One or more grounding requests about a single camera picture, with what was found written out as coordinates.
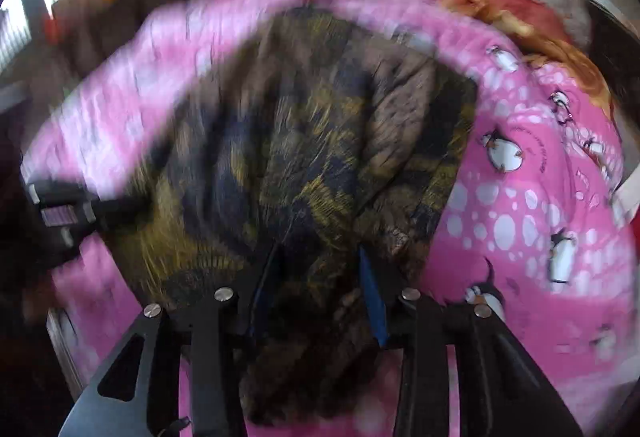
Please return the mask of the dark wooden cabinet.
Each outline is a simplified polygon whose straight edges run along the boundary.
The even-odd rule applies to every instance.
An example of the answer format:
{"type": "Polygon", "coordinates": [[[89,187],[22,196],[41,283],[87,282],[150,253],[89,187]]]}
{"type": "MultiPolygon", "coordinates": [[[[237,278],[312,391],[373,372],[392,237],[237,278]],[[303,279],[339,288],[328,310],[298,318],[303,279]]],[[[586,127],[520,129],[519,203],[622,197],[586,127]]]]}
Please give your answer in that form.
{"type": "Polygon", "coordinates": [[[62,0],[54,5],[54,44],[84,78],[128,43],[156,8],[186,0],[62,0]]]}

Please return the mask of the dark floral patterned garment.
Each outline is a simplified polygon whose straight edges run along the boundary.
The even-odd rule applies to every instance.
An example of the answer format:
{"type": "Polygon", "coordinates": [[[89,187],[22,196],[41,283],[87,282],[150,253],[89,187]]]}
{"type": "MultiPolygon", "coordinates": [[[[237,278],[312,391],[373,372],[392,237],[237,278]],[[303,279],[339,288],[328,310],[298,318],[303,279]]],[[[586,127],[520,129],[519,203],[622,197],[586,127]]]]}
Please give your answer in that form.
{"type": "Polygon", "coordinates": [[[333,417],[378,366],[360,258],[386,294],[421,275],[477,97],[434,48],[281,12],[179,102],[127,186],[151,212],[104,243],[137,298],[170,310],[265,272],[236,354],[244,414],[333,417]]]}

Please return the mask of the pink penguin blanket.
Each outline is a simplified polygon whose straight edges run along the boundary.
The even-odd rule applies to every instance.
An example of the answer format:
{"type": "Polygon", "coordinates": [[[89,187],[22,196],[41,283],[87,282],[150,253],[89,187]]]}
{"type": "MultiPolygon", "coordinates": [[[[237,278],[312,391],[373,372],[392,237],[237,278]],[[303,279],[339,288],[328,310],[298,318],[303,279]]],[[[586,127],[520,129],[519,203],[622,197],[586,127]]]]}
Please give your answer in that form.
{"type": "MultiPolygon", "coordinates": [[[[614,124],[559,64],[529,67],[502,33],[430,0],[320,0],[386,33],[410,32],[480,86],[473,134],[421,287],[470,292],[494,269],[506,323],[586,434],[639,374],[634,236],[612,190],[614,124]]],[[[195,78],[262,20],[303,0],[191,0],[157,9],[79,84],[27,150],[25,177],[120,189],[195,78]]]]}

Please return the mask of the dark carved headboard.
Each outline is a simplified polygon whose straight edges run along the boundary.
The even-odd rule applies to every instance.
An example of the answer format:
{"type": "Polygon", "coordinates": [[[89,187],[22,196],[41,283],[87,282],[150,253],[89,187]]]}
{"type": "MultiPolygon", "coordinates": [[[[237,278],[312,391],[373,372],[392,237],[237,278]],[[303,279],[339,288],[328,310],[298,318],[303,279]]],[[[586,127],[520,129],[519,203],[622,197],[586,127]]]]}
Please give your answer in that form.
{"type": "Polygon", "coordinates": [[[589,51],[620,113],[639,131],[639,31],[610,0],[584,0],[592,24],[589,51]]]}

